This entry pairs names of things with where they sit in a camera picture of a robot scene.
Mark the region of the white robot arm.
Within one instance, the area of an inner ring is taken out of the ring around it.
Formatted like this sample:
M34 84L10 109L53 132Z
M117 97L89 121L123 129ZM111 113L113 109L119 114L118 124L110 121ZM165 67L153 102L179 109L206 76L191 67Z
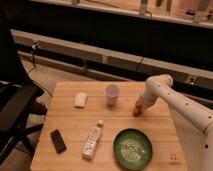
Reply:
M166 101L206 136L199 171L213 171L213 110L173 90L172 85L173 78L169 74L149 77L136 100L133 115L139 116L153 106L158 97Z

